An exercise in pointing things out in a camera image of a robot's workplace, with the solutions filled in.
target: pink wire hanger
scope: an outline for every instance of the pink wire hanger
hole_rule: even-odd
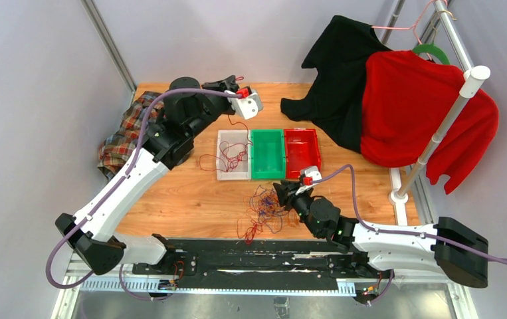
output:
[[[388,29],[388,30],[412,30],[413,32],[413,36],[417,39],[417,42],[421,45],[421,39],[419,38],[419,36],[417,35],[417,32],[415,31],[415,28],[417,27],[417,24],[419,23],[419,21],[421,20],[421,18],[423,17],[423,15],[425,14],[425,11],[427,10],[427,8],[429,7],[429,5],[431,3],[433,3],[433,1],[435,0],[431,0],[429,1],[426,5],[425,5],[425,8],[423,9],[423,11],[421,11],[421,14],[419,15],[419,17],[417,17],[417,20],[415,21],[414,24],[412,24],[410,27],[408,28],[397,28],[397,27],[380,27],[380,26],[377,26],[377,25],[374,25],[372,26],[373,29]],[[443,0],[443,2],[445,2],[445,5],[448,6],[449,4],[447,3],[447,0]]]

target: green bin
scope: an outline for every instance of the green bin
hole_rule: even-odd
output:
[[[283,130],[251,130],[251,179],[284,179]]]

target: wooden table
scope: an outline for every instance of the wooden table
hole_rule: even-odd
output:
[[[316,128],[311,122],[293,122],[280,113],[281,98],[303,98],[311,84],[250,85],[258,91],[264,105],[264,110],[257,117],[247,120],[250,129]],[[166,83],[140,84],[136,97],[146,90],[165,92],[168,87]],[[217,181],[215,171],[203,171],[198,165],[200,155],[216,154],[218,130],[242,128],[230,125],[228,118],[221,116],[196,137],[194,154],[153,185],[124,217],[117,230],[129,235],[159,233],[165,237],[237,238],[239,224],[239,235],[243,235],[253,217],[246,212],[248,206],[245,202],[259,185],[270,187],[273,181]],[[316,129],[322,156],[322,175],[326,176],[346,163],[352,164],[357,178],[357,204],[362,217],[375,223],[394,224],[393,206],[387,197],[391,191],[388,169],[373,165],[360,154],[337,146],[323,131]],[[204,157],[202,164],[205,168],[214,168],[215,159]],[[348,170],[315,187],[314,195],[326,196],[342,210],[342,215],[355,217]],[[418,225],[411,194],[406,210],[409,224]],[[297,219],[295,213],[291,213],[291,217]],[[303,225],[285,225],[276,234],[265,227],[255,238],[313,237]]]

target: checkered cloth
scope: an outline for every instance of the checkered cloth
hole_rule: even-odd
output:
[[[120,129],[112,136],[107,138],[98,148],[98,169],[110,181],[120,171],[122,166],[128,161],[132,151],[138,143],[142,119],[144,118],[144,109],[161,93],[145,91],[137,100],[130,105],[130,108],[122,116]],[[153,108],[148,123],[155,122],[157,111],[163,107],[159,102]]]

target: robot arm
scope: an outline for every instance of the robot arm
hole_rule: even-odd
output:
[[[437,224],[397,226],[341,216],[341,210],[325,197],[311,196],[312,182],[321,179],[318,168],[312,166],[301,171],[300,181],[281,181],[273,186],[285,210],[294,209],[316,238],[325,238],[339,251],[355,255],[357,266],[363,264],[371,272],[427,270],[446,274],[465,286],[488,285],[485,258],[431,238],[442,236],[487,253],[484,237],[449,217],[441,217]]]
[[[194,78],[185,77],[173,81],[169,90],[200,87]],[[150,186],[191,155],[194,137],[220,115],[237,113],[249,119],[262,110],[257,92],[249,87],[239,89],[235,76],[205,83],[202,88],[238,93],[241,97],[225,98],[194,92],[166,97],[156,123],[150,124],[146,130],[138,158],[133,152],[114,179],[91,202],[73,216],[62,214],[56,220],[57,228],[65,235],[87,219],[68,243],[95,274],[105,274],[118,264],[159,263],[167,252],[163,237],[115,233],[124,215]],[[98,210],[89,215],[111,191],[114,195],[106,198]]]

